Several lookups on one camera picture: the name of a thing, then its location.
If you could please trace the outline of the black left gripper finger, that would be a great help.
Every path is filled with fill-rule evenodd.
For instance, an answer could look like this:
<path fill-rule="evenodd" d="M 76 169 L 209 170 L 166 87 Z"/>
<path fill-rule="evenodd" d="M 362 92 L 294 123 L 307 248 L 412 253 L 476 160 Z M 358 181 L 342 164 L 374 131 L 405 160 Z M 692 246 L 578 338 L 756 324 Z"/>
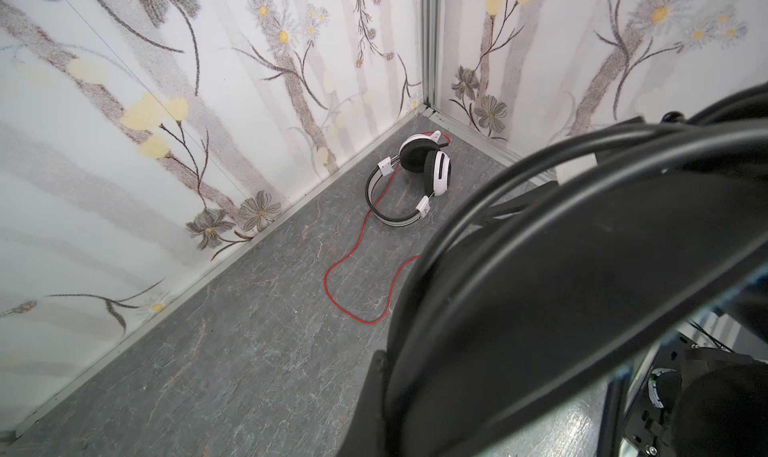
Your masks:
<path fill-rule="evenodd" d="M 388 456 L 384 398 L 390 376 L 387 353 L 377 350 L 370 362 L 339 457 Z"/>

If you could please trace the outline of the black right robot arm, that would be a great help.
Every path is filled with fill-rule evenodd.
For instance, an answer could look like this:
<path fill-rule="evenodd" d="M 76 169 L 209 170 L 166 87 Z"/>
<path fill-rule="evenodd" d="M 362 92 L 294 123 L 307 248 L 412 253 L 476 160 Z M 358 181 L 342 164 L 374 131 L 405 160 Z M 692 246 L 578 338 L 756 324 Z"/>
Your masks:
<path fill-rule="evenodd" d="M 766 362 L 676 334 L 609 382 L 597 455 L 619 455 L 622 441 L 645 456 L 766 455 Z"/>

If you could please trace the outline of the black over-ear headphones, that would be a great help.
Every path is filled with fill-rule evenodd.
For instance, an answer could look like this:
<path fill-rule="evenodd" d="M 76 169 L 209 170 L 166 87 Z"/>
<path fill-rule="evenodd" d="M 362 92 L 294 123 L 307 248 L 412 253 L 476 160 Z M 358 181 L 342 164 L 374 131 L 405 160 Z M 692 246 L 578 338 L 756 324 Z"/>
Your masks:
<path fill-rule="evenodd" d="M 613 454 L 630 361 L 720 307 L 767 321 L 767 88 L 512 165 L 406 281 L 364 401 L 374 449 L 468 456 L 602 377 Z"/>

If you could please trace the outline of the white over-ear headphones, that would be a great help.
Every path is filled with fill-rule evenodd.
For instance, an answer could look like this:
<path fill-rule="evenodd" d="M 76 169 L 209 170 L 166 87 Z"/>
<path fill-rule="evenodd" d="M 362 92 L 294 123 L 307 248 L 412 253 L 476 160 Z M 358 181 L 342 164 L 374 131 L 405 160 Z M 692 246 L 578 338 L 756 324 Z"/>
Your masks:
<path fill-rule="evenodd" d="M 450 186 L 452 162 L 445 148 L 451 138 L 442 131 L 422 132 L 409 136 L 397 153 L 380 160 L 365 183 L 365 200 L 369 211 L 383 224 L 406 227 L 425 218 L 431 209 L 431 200 L 444 195 Z M 387 215 L 377 208 L 375 189 L 382 179 L 390 182 L 398 170 L 404 170 L 412 184 L 419 189 L 419 198 L 409 213 L 402 216 Z"/>

